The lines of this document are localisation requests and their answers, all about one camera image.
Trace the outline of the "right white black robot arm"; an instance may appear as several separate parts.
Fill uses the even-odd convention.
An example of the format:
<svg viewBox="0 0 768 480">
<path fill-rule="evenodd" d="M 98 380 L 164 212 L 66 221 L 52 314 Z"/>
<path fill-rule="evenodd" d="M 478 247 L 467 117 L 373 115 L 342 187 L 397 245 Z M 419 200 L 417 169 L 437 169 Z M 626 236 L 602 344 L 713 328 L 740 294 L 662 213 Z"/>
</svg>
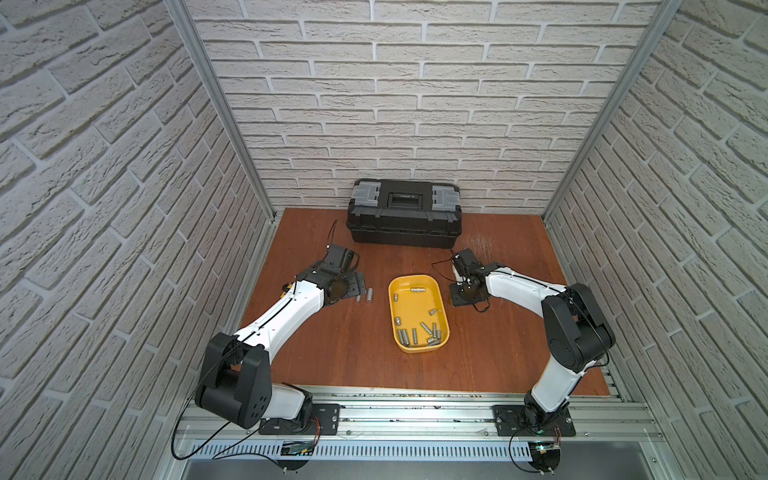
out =
<svg viewBox="0 0 768 480">
<path fill-rule="evenodd" d="M 591 289 L 537 280 L 498 263 L 482 263 L 469 249 L 452 255 L 455 307 L 488 303 L 492 297 L 521 306 L 543 319 L 550 358 L 526 393 L 518 428 L 552 428 L 586 373 L 610 360 L 615 334 Z"/>
</svg>

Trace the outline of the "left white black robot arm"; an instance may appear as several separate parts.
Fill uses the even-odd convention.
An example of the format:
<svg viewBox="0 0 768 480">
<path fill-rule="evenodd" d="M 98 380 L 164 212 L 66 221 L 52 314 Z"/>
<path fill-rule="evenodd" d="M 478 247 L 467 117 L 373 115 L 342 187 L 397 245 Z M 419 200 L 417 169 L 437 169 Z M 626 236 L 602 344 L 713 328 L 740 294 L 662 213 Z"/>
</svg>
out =
<svg viewBox="0 0 768 480">
<path fill-rule="evenodd" d="M 305 428 L 312 421 L 311 394 L 273 383 L 271 364 L 311 316 L 365 292 L 358 264 L 358 253 L 330 244 L 324 258 L 286 284 L 264 314 L 231 335 L 215 335 L 205 349 L 196 406 L 244 429 L 271 420 Z"/>
</svg>

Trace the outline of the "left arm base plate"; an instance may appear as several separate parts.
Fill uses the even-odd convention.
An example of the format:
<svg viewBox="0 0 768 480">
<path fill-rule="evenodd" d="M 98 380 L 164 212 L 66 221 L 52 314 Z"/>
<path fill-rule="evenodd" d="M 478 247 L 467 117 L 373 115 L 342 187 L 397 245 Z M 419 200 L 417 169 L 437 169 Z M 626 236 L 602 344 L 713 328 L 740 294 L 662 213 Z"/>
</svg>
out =
<svg viewBox="0 0 768 480">
<path fill-rule="evenodd" d="M 317 435 L 335 436 L 338 432 L 341 405 L 312 404 L 303 407 L 294 419 L 262 419 L 258 433 L 263 436 Z"/>
</svg>

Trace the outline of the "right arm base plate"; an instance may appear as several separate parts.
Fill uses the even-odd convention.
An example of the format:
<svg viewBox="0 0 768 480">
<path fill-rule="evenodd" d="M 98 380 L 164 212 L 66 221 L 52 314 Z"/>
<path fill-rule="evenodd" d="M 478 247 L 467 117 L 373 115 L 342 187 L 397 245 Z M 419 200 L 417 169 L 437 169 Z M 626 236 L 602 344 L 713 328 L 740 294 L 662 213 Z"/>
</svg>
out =
<svg viewBox="0 0 768 480">
<path fill-rule="evenodd" d="M 575 437 L 568 406 L 544 412 L 536 404 L 494 405 L 492 413 L 500 437 Z"/>
</svg>

